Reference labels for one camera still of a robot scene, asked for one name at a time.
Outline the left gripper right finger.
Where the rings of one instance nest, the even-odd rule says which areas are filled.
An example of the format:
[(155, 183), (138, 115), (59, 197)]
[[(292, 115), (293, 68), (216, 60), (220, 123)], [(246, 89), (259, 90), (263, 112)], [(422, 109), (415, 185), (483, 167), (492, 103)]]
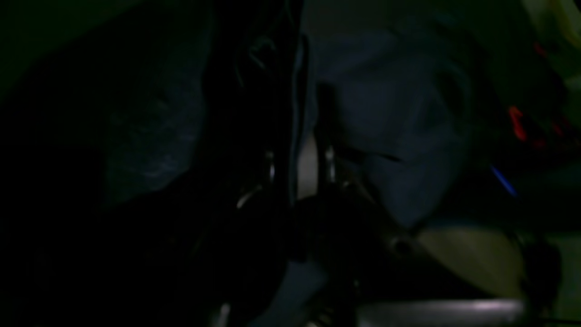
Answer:
[(317, 188), (307, 199), (309, 262), (327, 282), (397, 282), (409, 276), (409, 234), (349, 159), (361, 154), (331, 136), (334, 87), (317, 87)]

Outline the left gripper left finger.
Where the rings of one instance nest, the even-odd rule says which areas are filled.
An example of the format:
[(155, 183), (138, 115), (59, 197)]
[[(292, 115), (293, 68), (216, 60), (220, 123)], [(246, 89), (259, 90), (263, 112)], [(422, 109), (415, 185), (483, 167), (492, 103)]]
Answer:
[(206, 150), (224, 205), (200, 242), (214, 280), (282, 274), (295, 241), (293, 66), (296, 31), (269, 28), (223, 35), (203, 73), (209, 107)]

